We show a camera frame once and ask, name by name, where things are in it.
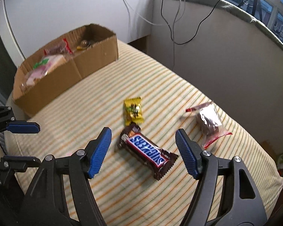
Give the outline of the black tripod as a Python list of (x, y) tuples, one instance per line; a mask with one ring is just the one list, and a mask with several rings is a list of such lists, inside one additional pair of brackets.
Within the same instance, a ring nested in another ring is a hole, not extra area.
[(238, 8), (263, 21), (261, 0), (240, 0)]

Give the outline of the clear red-edged snack packet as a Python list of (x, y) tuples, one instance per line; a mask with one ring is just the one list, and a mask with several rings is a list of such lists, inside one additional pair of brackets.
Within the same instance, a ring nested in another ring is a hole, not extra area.
[(196, 117), (197, 123), (200, 125), (202, 134), (205, 137), (205, 141), (202, 144), (204, 150), (219, 138), (233, 134), (224, 127), (213, 101), (187, 108), (185, 112), (191, 113)]

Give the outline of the green candy wrapper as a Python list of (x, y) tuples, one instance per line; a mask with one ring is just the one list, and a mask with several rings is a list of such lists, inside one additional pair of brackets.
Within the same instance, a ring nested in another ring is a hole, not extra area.
[(42, 65), (46, 65), (49, 61), (49, 58), (43, 58), (41, 61), (34, 64), (33, 69), (36, 69)]

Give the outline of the packaged bread slice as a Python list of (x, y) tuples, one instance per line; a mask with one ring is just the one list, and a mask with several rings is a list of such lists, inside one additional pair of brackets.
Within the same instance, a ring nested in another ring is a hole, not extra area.
[(58, 55), (49, 55), (45, 56), (44, 58), (49, 58), (49, 61), (46, 65), (42, 65), (36, 69), (32, 69), (29, 71), (22, 81), (20, 85), (20, 89), (22, 92), (27, 91), (29, 88), (36, 85), (41, 78), (45, 77), (52, 71), (54, 71), (57, 67), (60, 65), (66, 63), (66, 57), (64, 55), (58, 54)]

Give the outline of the brown Snickers bar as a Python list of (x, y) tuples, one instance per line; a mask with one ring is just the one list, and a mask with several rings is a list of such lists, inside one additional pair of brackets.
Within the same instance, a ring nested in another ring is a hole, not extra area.
[(178, 155), (157, 146), (141, 133), (135, 122), (126, 126), (120, 134), (118, 148), (124, 148), (140, 162), (153, 170), (153, 177), (160, 180), (178, 159)]

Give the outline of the tan candy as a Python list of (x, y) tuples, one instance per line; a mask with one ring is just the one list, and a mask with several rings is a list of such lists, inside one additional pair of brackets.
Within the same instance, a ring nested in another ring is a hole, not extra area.
[(85, 50), (91, 45), (91, 42), (88, 40), (82, 40), (80, 44), (77, 46), (77, 50)]

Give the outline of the striped beige cushion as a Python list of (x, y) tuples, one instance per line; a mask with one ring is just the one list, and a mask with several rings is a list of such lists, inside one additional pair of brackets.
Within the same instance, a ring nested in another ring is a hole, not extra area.
[(192, 200), (197, 181), (178, 158), (161, 180), (128, 151), (118, 148), (124, 129), (124, 100), (141, 97), (142, 133), (159, 147), (176, 153), (176, 130), (203, 142), (199, 126), (186, 108), (208, 98), (174, 72), (123, 42), (119, 59), (65, 91), (33, 117), (41, 131), (7, 132), (7, 152), (43, 159), (69, 156), (95, 139), (102, 128), (112, 142), (100, 172), (90, 181), (107, 225), (179, 225)]

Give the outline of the yellow candy packet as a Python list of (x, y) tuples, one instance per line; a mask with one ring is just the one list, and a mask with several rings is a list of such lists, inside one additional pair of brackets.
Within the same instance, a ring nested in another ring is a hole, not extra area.
[(144, 118), (142, 115), (142, 98), (134, 97), (124, 100), (124, 117), (125, 125), (129, 126), (131, 122), (142, 124)]

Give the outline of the clear red nut packet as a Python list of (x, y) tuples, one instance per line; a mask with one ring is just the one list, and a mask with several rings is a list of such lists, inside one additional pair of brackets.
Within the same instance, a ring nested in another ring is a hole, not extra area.
[(58, 54), (69, 54), (69, 55), (73, 54), (66, 38), (63, 38), (58, 45), (51, 47), (49, 49), (44, 49), (43, 53), (45, 56), (58, 55)]

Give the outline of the brown cardboard box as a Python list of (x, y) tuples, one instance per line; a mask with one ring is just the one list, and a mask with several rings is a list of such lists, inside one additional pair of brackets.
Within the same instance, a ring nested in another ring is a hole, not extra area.
[[(20, 85), (25, 75), (33, 69), (35, 63), (45, 57), (43, 50), (58, 45), (63, 38), (67, 39), (73, 54), (62, 54), (66, 57), (66, 63), (22, 92)], [(82, 40), (90, 41), (91, 45), (85, 50), (77, 50)], [(13, 101), (32, 117), (67, 89), (117, 59), (118, 40), (116, 33), (110, 29), (99, 24), (89, 24), (71, 30), (47, 43), (22, 62), (15, 75)]]

